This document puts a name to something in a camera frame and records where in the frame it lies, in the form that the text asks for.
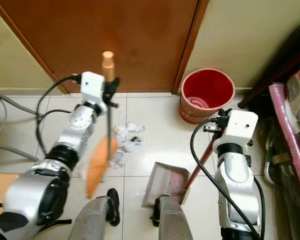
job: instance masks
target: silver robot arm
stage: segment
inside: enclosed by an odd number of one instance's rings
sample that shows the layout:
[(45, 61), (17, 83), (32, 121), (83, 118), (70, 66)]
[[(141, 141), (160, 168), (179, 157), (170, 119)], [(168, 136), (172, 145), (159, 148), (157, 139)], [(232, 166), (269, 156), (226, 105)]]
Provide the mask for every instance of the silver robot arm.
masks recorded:
[[(213, 143), (213, 151), (218, 155), (214, 179), (247, 216), (256, 231), (260, 232), (259, 204), (253, 191), (254, 175), (244, 155), (248, 151), (247, 144), (253, 136), (258, 116), (249, 111), (232, 110), (227, 117), (226, 128)], [(218, 205), (222, 238), (234, 239), (236, 235), (235, 239), (252, 239), (245, 221), (220, 192)]]
[(109, 93), (105, 100), (104, 88), (103, 76), (82, 73), (82, 104), (76, 106), (45, 159), (21, 175), (5, 193), (0, 240), (30, 240), (63, 213), (72, 171), (86, 150), (97, 117), (108, 110), (105, 101), (110, 101)]

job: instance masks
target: wall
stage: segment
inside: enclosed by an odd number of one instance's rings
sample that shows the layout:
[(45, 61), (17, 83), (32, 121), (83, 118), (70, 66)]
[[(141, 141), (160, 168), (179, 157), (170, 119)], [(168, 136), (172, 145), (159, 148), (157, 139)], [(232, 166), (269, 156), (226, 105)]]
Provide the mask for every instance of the wall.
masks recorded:
[(256, 76), (300, 24), (300, 0), (210, 0), (183, 77), (201, 68), (227, 73), (237, 88)]
[(42, 93), (53, 81), (0, 17), (0, 90)]

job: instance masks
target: red plastic bucket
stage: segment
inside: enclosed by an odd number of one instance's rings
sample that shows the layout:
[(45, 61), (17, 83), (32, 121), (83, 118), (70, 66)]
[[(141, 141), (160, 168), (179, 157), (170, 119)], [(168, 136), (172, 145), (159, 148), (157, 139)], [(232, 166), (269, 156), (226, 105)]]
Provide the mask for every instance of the red plastic bucket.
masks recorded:
[(225, 73), (204, 68), (190, 73), (181, 85), (179, 113), (191, 124), (199, 124), (227, 105), (235, 96), (235, 85)]

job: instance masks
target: brown door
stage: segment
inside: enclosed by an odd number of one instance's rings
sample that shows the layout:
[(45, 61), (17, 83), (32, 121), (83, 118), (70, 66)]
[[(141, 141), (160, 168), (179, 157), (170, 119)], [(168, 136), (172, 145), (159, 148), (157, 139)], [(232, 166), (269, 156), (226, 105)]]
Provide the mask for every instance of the brown door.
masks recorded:
[(171, 92), (197, 1), (0, 0), (0, 13), (54, 78), (101, 73), (113, 51), (120, 92)]

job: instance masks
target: door frame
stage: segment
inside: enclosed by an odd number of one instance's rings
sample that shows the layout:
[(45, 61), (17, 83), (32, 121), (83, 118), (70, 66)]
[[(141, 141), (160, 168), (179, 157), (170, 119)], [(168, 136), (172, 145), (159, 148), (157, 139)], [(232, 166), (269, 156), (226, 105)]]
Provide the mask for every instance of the door frame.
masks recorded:
[[(196, 41), (196, 38), (197, 38), (197, 35), (199, 32), (201, 23), (204, 19), (208, 4), (209, 4), (209, 0), (198, 0), (197, 1), (195, 12), (194, 12), (191, 26), (189, 29), (189, 33), (188, 33), (188, 36), (187, 36), (187, 39), (186, 39), (186, 42), (185, 42), (185, 45), (183, 48), (183, 53), (182, 53), (181, 59), (179, 61), (178, 70), (175, 75), (174, 84), (171, 89), (171, 92), (173, 94), (178, 94), (179, 87), (182, 82), (182, 77), (185, 72), (187, 63), (189, 61), (191, 52), (194, 49), (195, 41)], [(43, 58), (37, 53), (36, 49), (31, 45), (31, 43), (28, 41), (26, 36), (23, 34), (23, 32), (20, 30), (18, 25), (14, 22), (14, 20), (11, 18), (11, 16), (8, 14), (8, 12), (5, 10), (5, 8), (2, 6), (1, 3), (0, 3), (0, 16), (4, 19), (4, 21), (11, 28), (11, 30), (14, 32), (14, 34), (19, 38), (19, 40), (25, 46), (25, 48), (31, 53), (31, 55), (34, 57), (34, 59), (40, 64), (40, 66), (43, 68), (43, 70), (49, 75), (49, 77), (54, 82), (57, 82), (59, 80), (57, 78), (57, 76), (51, 70), (49, 65), (43, 60)], [(62, 84), (59, 84), (58, 88), (64, 94), (69, 93)]]

